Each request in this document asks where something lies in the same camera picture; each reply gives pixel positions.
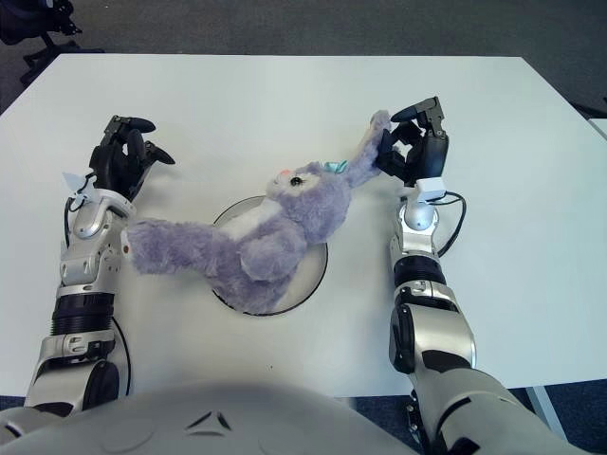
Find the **black wire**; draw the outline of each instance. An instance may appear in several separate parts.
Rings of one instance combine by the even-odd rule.
[[[72,202],[74,202],[74,198],[68,197],[67,200],[65,201],[65,207],[64,207],[65,247],[69,247],[69,223],[67,222],[67,212],[69,211],[69,208],[71,207]]]
[[[128,346],[128,344],[126,344],[126,337],[124,336],[124,332],[122,332],[122,329],[120,328],[120,325],[118,324],[118,321],[114,317],[112,317],[112,321],[114,322],[114,325],[116,325],[116,328],[118,329],[120,338],[122,338],[122,346],[124,346],[124,353],[126,354],[126,393],[125,393],[125,395],[128,395],[129,392],[131,391],[131,355],[129,354],[129,346]]]
[[[448,204],[452,204],[454,202],[458,202],[461,201],[462,203],[462,214],[459,217],[459,222],[457,223],[457,226],[455,227],[455,230],[453,231],[453,234],[451,235],[451,237],[449,238],[449,240],[445,243],[445,245],[440,248],[438,250],[438,257],[442,258],[445,253],[447,251],[449,251],[449,249],[451,248],[451,246],[455,243],[455,240],[457,240],[457,236],[459,235],[459,231],[462,229],[462,225],[464,224],[464,218],[466,218],[466,209],[467,209],[467,204],[466,204],[466,199],[464,198],[464,196],[462,196],[461,194],[458,194],[457,192],[453,192],[453,191],[445,191],[446,195],[449,196],[453,196],[456,199],[450,202],[445,202],[445,203],[434,203],[434,205],[436,206],[447,206]]]
[[[80,194],[85,188],[86,185],[88,185],[88,181],[91,179],[91,177],[95,175],[95,173],[88,173],[87,175],[84,176],[84,185],[82,185],[81,187],[79,187],[76,190],[77,194]],[[84,205],[84,199],[80,202],[80,205],[77,206],[75,209],[72,208],[72,204],[76,199],[74,199],[73,197],[68,197],[67,200],[65,201],[65,207],[64,207],[64,235],[65,235],[65,247],[69,247],[69,221],[67,219],[68,217],[68,212],[71,211],[72,213],[74,213],[75,211],[80,210],[80,208]]]
[[[461,201],[461,199],[456,198],[449,202],[431,202],[429,205],[431,205],[431,206],[448,206],[450,204],[455,204],[456,202],[459,202],[459,201]]]
[[[444,195],[443,195],[443,196],[440,196],[440,197],[435,197],[434,199],[428,199],[426,202],[427,202],[428,204],[433,205],[433,202],[438,202],[438,201],[440,201],[440,200],[441,200],[442,198],[444,198],[444,197],[445,197]]]

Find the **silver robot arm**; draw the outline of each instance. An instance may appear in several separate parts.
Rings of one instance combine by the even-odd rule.
[[[441,249],[433,241],[438,225],[433,201],[459,196],[446,191],[440,176],[449,145],[443,118],[438,98],[422,101],[393,116],[400,124],[391,134],[385,131],[379,145],[378,166],[406,186],[390,243],[395,272],[390,359],[414,385],[411,428],[426,453],[585,453],[552,433],[499,381],[474,369],[474,337],[440,266],[439,256],[454,237]],[[406,159],[393,149],[397,140],[413,145]],[[455,236],[466,210],[461,199]]]
[[[428,204],[428,214],[417,209],[407,216],[418,203],[403,205],[391,242],[396,291],[390,358],[414,385],[408,411],[426,453],[585,453],[552,433],[499,381],[474,369],[472,331],[432,240],[438,215]],[[429,227],[414,229],[418,221]]]
[[[132,201],[156,161],[174,163],[152,142],[143,142],[141,133],[154,129],[142,118],[112,117],[91,156],[93,172],[65,203],[66,250],[50,336],[42,341],[25,407],[0,413],[0,445],[58,417],[117,399],[120,382],[129,392],[130,371],[120,378],[107,360],[115,347],[110,323],[122,258],[120,233],[135,215]],[[69,212],[75,213],[71,224]]]

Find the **stuffed bunny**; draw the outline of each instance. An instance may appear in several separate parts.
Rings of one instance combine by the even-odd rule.
[[[379,174],[374,165],[387,111],[378,111],[347,165],[309,163],[267,184],[261,205],[222,227],[142,220],[122,235],[140,273],[192,268],[236,310],[270,312],[286,292],[309,246],[326,242],[343,223],[351,190]]]

